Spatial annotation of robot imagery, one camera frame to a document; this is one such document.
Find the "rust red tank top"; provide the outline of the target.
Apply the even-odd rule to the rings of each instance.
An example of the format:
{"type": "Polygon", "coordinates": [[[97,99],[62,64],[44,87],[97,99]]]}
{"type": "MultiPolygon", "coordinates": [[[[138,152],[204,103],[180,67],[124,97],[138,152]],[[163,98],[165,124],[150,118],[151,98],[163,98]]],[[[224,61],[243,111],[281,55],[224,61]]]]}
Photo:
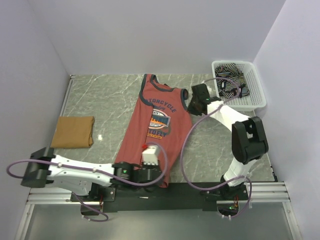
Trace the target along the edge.
{"type": "Polygon", "coordinates": [[[187,89],[161,84],[156,75],[145,74],[115,162],[141,165],[143,146],[150,142],[158,143],[165,150],[158,157],[162,168],[165,166],[165,158],[168,159],[168,168],[161,185],[167,188],[171,168],[193,125],[187,111],[188,97],[187,89]]]}

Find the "tan ribbed tank top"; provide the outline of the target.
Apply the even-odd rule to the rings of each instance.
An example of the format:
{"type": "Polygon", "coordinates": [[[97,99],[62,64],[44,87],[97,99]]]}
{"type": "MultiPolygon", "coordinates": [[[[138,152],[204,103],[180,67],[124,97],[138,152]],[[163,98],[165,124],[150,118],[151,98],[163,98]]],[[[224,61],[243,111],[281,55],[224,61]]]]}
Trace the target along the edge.
{"type": "Polygon", "coordinates": [[[93,142],[93,116],[60,116],[51,147],[55,149],[90,148],[93,142]]]}

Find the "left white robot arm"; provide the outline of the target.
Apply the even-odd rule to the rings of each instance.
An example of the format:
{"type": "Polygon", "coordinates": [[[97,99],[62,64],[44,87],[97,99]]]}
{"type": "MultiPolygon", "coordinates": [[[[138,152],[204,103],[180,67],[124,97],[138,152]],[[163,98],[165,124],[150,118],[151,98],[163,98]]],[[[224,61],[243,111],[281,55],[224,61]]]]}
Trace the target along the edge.
{"type": "Polygon", "coordinates": [[[53,185],[85,197],[96,200],[101,188],[136,190],[159,186],[165,173],[156,161],[160,149],[151,145],[142,154],[142,163],[90,163],[72,160],[54,154],[54,149],[44,147],[30,155],[21,180],[28,188],[44,188],[53,185]]]}

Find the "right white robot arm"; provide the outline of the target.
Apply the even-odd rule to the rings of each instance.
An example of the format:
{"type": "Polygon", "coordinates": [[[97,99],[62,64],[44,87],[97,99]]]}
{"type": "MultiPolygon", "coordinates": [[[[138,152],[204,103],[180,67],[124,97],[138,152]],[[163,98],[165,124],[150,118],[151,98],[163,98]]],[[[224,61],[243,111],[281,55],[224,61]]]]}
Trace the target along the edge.
{"type": "Polygon", "coordinates": [[[187,111],[195,116],[206,115],[217,120],[231,132],[233,160],[222,175],[218,191],[223,199],[230,200],[240,193],[251,167],[269,150],[262,120],[249,117],[226,105],[220,98],[211,97],[205,83],[194,85],[187,111]]]}

